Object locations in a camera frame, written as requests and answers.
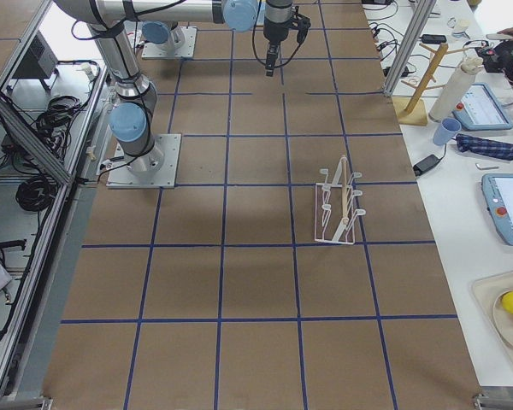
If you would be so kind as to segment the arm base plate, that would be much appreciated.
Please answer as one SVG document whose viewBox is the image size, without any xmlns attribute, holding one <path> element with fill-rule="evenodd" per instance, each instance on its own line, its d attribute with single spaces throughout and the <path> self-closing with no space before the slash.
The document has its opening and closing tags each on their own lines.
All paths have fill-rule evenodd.
<svg viewBox="0 0 513 410">
<path fill-rule="evenodd" d="M 180 134 L 157 134 L 153 150 L 137 158 L 129 166 L 132 157 L 118 161 L 108 173 L 110 189 L 174 188 L 180 157 Z"/>
<path fill-rule="evenodd" d="M 177 26 L 168 33 L 168 38 L 161 44 L 150 40 L 142 51 L 144 60 L 192 59 L 198 30 L 195 26 Z"/>
</svg>

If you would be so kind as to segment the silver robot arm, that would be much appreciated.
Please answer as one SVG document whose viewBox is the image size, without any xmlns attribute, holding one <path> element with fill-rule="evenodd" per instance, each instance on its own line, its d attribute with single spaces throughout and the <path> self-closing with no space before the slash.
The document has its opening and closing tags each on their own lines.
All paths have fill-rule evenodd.
<svg viewBox="0 0 513 410">
<path fill-rule="evenodd" d="M 130 173 L 148 175 L 163 163 L 164 152 L 151 131 L 156 88 L 142 74 L 133 46 L 125 32 L 126 22 L 176 24 L 180 21 L 226 24 L 237 32 L 255 29 L 263 19 L 268 40 L 267 76 L 280 68 L 281 44 L 296 32 L 302 45 L 311 27 L 310 18 L 291 1 L 59 1 L 57 6 L 78 22 L 87 24 L 105 63 L 115 79 L 119 104 L 112 110 L 109 127 L 123 150 L 123 167 Z"/>
</svg>

